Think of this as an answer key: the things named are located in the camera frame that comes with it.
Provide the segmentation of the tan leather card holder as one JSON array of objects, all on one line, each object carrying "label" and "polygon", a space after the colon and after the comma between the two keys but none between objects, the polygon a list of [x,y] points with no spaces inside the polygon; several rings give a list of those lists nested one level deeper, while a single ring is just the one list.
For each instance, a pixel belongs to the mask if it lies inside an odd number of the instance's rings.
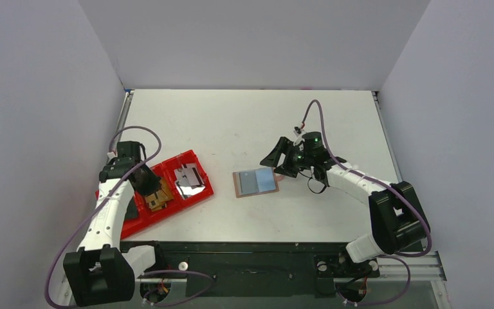
[{"label": "tan leather card holder", "polygon": [[279,181],[282,179],[271,167],[236,171],[232,176],[237,198],[279,192]]}]

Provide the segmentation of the silver mirrored card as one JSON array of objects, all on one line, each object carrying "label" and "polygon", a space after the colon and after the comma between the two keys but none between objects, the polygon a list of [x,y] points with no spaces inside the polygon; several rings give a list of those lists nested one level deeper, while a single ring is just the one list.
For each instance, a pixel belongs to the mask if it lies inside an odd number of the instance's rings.
[{"label": "silver mirrored card", "polygon": [[202,179],[196,164],[182,164],[174,170],[174,181],[179,195],[184,199],[191,198],[205,189],[205,181]]}]

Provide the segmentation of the red three-compartment bin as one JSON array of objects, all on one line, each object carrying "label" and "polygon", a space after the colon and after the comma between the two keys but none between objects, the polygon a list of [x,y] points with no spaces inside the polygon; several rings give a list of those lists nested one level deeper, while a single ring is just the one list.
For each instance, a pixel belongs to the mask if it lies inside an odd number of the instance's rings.
[{"label": "red three-compartment bin", "polygon": [[[194,163],[197,165],[202,179],[205,181],[205,189],[186,200],[184,200],[176,189],[174,181],[176,177],[174,170],[179,168],[182,164]],[[155,225],[183,210],[193,207],[195,204],[209,199],[214,195],[214,190],[210,183],[209,177],[203,169],[197,155],[193,150],[188,150],[175,157],[169,158],[159,164],[151,167],[151,170],[161,177],[161,180],[167,182],[169,185],[174,199],[167,203],[167,207],[160,211],[151,212],[144,200],[144,197],[137,192],[134,193],[131,198],[126,216],[123,222],[122,232],[120,238],[124,240],[129,236],[137,234],[143,230],[148,229],[150,226]]]}]

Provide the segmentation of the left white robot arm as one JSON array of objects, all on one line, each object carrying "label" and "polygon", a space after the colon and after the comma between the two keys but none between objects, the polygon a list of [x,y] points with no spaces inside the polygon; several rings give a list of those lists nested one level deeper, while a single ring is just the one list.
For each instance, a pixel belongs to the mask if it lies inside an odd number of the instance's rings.
[{"label": "left white robot arm", "polygon": [[156,248],[138,245],[120,250],[125,215],[135,194],[152,196],[161,178],[142,161],[144,146],[119,142],[116,156],[99,175],[96,213],[78,249],[64,256],[63,267],[79,307],[130,300],[136,279],[156,264]]}]

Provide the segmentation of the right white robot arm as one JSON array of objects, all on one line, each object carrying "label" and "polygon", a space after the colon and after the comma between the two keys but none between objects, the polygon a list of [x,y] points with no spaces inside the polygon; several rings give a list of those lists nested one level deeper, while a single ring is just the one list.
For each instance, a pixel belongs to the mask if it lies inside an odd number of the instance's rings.
[{"label": "right white robot arm", "polygon": [[371,231],[345,247],[353,263],[398,254],[430,237],[430,226],[410,183],[384,182],[359,171],[331,155],[320,132],[304,133],[298,142],[280,137],[261,165],[291,178],[310,170],[313,179],[325,187],[339,189],[369,208]]}]

